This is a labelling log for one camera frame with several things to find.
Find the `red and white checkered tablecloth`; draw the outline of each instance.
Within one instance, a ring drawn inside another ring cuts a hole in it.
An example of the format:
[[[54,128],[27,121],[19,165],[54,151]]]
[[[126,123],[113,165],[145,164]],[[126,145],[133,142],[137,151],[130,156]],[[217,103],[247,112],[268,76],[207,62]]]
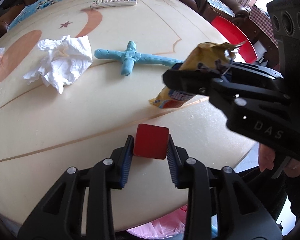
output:
[[[257,6],[253,5],[249,19],[252,20],[278,47],[278,42],[274,38],[271,20]]]

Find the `brown crescent pattern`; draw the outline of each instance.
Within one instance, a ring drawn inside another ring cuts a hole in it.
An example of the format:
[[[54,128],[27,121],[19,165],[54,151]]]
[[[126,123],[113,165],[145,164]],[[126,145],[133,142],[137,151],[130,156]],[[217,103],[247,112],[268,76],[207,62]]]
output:
[[[80,31],[76,38],[83,37],[92,32],[102,21],[102,14],[99,11],[93,9],[83,9],[83,12],[87,13],[88,21],[85,27]]]
[[[4,53],[0,65],[0,82],[24,60],[41,37],[40,30],[33,30],[17,39]]]

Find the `star design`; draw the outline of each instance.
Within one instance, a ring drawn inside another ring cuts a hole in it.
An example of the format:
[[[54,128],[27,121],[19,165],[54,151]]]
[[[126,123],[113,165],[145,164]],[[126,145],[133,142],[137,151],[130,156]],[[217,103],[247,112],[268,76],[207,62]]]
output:
[[[69,21],[67,21],[66,23],[60,24],[61,27],[59,29],[61,29],[62,27],[68,27],[68,25],[70,24]]]

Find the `crumpled tissue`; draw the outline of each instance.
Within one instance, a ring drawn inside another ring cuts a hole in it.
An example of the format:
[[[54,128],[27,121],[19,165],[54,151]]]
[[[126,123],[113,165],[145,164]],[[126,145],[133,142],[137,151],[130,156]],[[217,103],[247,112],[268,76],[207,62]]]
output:
[[[46,86],[50,84],[62,94],[64,85],[71,85],[92,64],[92,52],[88,36],[71,38],[63,36],[61,40],[45,39],[38,42],[38,48],[47,51],[40,64],[25,74],[28,85],[39,79]]]

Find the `white remote control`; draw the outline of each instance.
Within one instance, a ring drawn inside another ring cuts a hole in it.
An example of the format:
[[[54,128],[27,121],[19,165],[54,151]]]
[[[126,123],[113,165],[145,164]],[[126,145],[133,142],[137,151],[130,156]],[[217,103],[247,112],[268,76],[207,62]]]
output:
[[[136,5],[137,0],[97,0],[90,4],[90,8],[102,8],[102,7],[112,7],[112,6],[127,6]]]

